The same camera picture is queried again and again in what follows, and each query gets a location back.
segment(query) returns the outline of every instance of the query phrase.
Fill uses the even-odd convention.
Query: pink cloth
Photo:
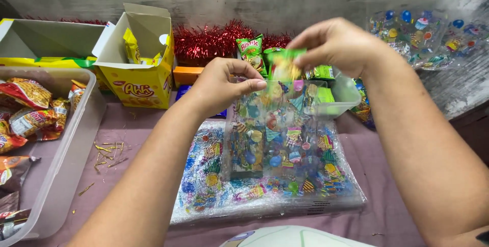
[[[99,143],[124,140],[131,147],[125,148],[117,157],[128,157],[129,160],[108,170],[102,167],[101,173],[97,174],[93,168],[97,151],[92,148],[76,192],[81,192],[92,182],[95,184],[82,196],[75,195],[63,227],[51,237],[19,242],[14,246],[65,246],[119,181],[162,114],[161,110],[129,108],[119,102],[109,102],[97,140]],[[349,113],[340,116],[336,122],[347,161],[368,199],[362,211],[297,218],[285,215],[275,219],[213,223],[191,228],[171,227],[165,247],[217,247],[241,232],[277,225],[308,226],[375,246],[424,246],[400,198],[376,132],[365,128]],[[117,231],[117,226],[106,227],[100,231],[100,236],[114,231]]]

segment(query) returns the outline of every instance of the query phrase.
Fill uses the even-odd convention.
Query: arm
[[[253,80],[232,84],[230,74]],[[200,124],[266,83],[248,63],[217,58],[158,121],[130,167],[69,246],[162,246],[188,150]],[[110,233],[101,232],[117,227]]]
[[[299,67],[333,64],[361,75],[402,199],[430,246],[479,246],[489,230],[489,169],[445,120],[414,70],[393,49],[344,19],[306,29]]]

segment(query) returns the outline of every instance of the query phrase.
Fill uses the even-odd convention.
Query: finger
[[[239,59],[226,59],[226,64],[230,74],[244,74],[250,79],[263,80],[262,75],[254,69],[249,62]]]
[[[251,92],[264,90],[266,88],[266,81],[260,79],[249,79],[244,82],[234,83],[232,87],[236,89],[238,96],[250,94]]]
[[[320,47],[307,50],[306,53],[298,56],[293,64],[306,71],[311,70],[318,65],[327,64],[331,61],[331,56],[333,55],[331,46],[332,44],[325,43]]]
[[[316,48],[326,42],[326,32],[331,26],[332,21],[327,20],[310,26],[295,37],[288,45],[287,49]]]

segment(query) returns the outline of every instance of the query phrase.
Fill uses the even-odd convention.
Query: blue packet
[[[191,85],[181,85],[179,87],[178,92],[176,93],[175,101],[180,100],[180,98],[182,98],[183,94],[186,94],[190,90],[190,88],[192,88]],[[212,116],[211,118],[226,119],[226,116],[227,116],[227,109],[225,109],[221,113],[217,113],[216,115]]]

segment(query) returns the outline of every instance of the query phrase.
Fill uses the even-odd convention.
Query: hand
[[[231,83],[231,74],[246,76],[249,80]],[[232,58],[215,58],[205,66],[190,91],[183,95],[202,118],[223,112],[242,95],[266,88],[263,77],[248,62]]]
[[[386,43],[343,18],[312,25],[294,38],[287,48],[309,49],[295,59],[294,64],[299,68],[310,70],[321,64],[334,65],[352,78],[359,77],[386,56],[400,57]]]

